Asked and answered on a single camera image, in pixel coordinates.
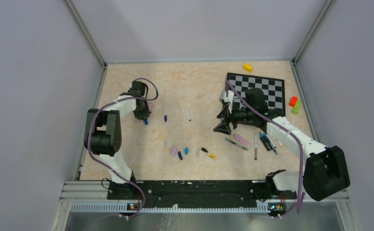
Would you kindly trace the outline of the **black marker blue cap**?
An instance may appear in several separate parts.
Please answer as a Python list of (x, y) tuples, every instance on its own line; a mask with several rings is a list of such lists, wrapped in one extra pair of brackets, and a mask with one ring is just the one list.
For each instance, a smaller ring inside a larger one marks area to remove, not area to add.
[(260, 140), (263, 143), (263, 145), (265, 146), (266, 150), (267, 151), (271, 151), (272, 150), (271, 144), (269, 143), (269, 141), (266, 138), (265, 134), (262, 133), (262, 132), (260, 132), (259, 135), (260, 135)]

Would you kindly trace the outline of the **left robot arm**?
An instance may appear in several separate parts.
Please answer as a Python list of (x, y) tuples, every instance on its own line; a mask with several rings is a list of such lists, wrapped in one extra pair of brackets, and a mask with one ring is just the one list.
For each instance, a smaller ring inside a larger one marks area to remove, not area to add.
[(147, 79), (132, 81), (127, 92), (120, 94), (113, 102), (87, 112), (84, 146), (90, 157), (106, 167), (111, 174), (109, 190), (119, 193), (126, 199), (133, 198), (137, 186), (132, 170), (125, 163), (120, 152), (122, 145), (121, 119), (133, 114), (137, 120), (146, 122), (151, 114)]

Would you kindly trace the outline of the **green gel pen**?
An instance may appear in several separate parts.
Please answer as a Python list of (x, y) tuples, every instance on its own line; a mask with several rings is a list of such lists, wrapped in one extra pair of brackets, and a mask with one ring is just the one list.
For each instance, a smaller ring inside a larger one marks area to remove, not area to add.
[(247, 149), (246, 147), (244, 147), (243, 145), (241, 145), (241, 144), (239, 144), (239, 143), (236, 143), (236, 142), (234, 142), (234, 141), (232, 141), (232, 140), (230, 140), (230, 139), (228, 139), (228, 138), (225, 138), (225, 140), (226, 140), (227, 142), (233, 144), (234, 146), (239, 147), (240, 149), (243, 149), (243, 150), (245, 150), (245, 151), (248, 150), (248, 149)]

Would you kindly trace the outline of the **pink highlighter pen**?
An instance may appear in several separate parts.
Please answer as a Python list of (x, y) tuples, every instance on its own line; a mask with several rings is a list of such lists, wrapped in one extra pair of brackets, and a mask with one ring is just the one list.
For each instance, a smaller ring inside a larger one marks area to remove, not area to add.
[(251, 148), (252, 144), (238, 134), (233, 134), (233, 137), (246, 148)]

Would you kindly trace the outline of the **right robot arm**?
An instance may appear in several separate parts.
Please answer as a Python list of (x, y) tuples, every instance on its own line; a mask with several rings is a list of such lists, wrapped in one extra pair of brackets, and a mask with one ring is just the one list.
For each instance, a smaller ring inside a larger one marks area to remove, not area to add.
[(234, 104), (238, 99), (232, 90), (222, 91), (220, 102), (222, 111), (217, 118), (221, 122), (213, 129), (227, 135), (238, 124), (250, 124), (265, 134), (276, 138), (295, 154), (302, 167), (298, 173), (282, 171), (272, 177), (265, 185), (265, 193), (270, 198), (278, 198), (284, 191), (298, 190), (302, 186), (308, 196), (321, 201), (350, 186), (350, 178), (345, 154), (338, 146), (328, 147), (309, 137), (296, 128), (283, 116), (280, 109), (270, 109), (266, 96), (259, 88), (246, 91), (245, 109), (239, 110)]

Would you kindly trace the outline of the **pink highlighter cap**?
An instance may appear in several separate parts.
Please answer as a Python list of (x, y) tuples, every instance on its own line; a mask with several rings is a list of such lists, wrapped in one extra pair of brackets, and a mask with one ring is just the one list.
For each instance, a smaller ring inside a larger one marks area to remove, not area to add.
[(174, 155), (176, 155), (178, 153), (178, 148), (177, 148), (177, 146), (173, 146), (172, 148), (171, 148), (171, 150), (170, 150), (170, 154), (172, 155), (172, 156), (174, 156)]

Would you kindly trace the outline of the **white marker dark blue cap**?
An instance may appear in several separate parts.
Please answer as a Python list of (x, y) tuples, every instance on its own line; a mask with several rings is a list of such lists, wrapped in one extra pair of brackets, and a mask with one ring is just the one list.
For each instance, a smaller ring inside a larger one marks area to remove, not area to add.
[(254, 135), (254, 160), (258, 160), (258, 138), (257, 134)]

